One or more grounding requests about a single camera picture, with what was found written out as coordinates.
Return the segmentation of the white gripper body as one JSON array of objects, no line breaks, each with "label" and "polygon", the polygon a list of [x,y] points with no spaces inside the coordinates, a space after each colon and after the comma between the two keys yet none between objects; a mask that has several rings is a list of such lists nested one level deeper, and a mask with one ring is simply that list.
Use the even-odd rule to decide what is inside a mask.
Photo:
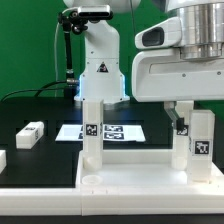
[{"label": "white gripper body", "polygon": [[181,60],[178,49],[143,51],[132,65],[139,102],[224,99],[224,58]]}]

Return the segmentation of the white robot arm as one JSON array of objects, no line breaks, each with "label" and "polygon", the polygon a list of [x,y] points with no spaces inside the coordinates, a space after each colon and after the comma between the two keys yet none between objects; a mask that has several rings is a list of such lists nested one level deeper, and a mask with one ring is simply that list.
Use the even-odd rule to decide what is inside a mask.
[{"label": "white robot arm", "polygon": [[[141,0],[63,0],[71,30],[85,34],[84,73],[78,99],[114,104],[124,94],[119,34],[107,21]],[[181,131],[189,109],[179,104],[224,98],[224,0],[153,0],[170,17],[135,36],[132,94],[139,102],[162,102]]]}]

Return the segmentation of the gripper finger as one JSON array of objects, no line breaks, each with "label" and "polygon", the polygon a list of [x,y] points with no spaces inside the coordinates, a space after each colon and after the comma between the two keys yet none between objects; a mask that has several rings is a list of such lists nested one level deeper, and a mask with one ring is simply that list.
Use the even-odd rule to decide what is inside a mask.
[{"label": "gripper finger", "polygon": [[184,117],[179,112],[179,101],[166,101],[164,103],[164,109],[172,120],[172,127],[178,135],[185,135],[186,125],[184,123]]}]

